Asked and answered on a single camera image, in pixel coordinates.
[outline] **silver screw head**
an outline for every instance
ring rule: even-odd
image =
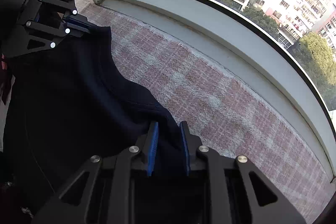
[[[201,152],[208,152],[209,151],[209,147],[207,147],[206,145],[201,145],[198,148]]]
[[[237,157],[238,161],[241,162],[242,164],[246,163],[247,162],[247,157],[244,156],[244,155],[239,155]]]
[[[131,146],[128,149],[131,153],[137,153],[139,151],[139,147],[137,147],[136,145]]]
[[[94,155],[90,158],[91,162],[96,163],[100,161],[100,157],[98,155]]]

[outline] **building window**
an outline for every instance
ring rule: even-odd
[[[325,31],[325,29],[323,29],[323,28],[320,30],[320,32],[323,35],[323,37],[326,37],[328,35],[327,32]]]
[[[263,0],[255,0],[255,3],[259,4],[260,6],[263,6],[265,1]]]
[[[275,10],[275,11],[273,12],[273,15],[274,15],[277,19],[279,19],[279,18],[282,16],[282,14],[280,14],[277,10]]]
[[[280,5],[284,6],[286,9],[289,7],[289,4],[284,0],[281,0]]]
[[[325,27],[326,27],[327,29],[332,29],[332,28],[333,28],[332,25],[330,24],[330,22],[328,22],[328,23],[325,25]]]

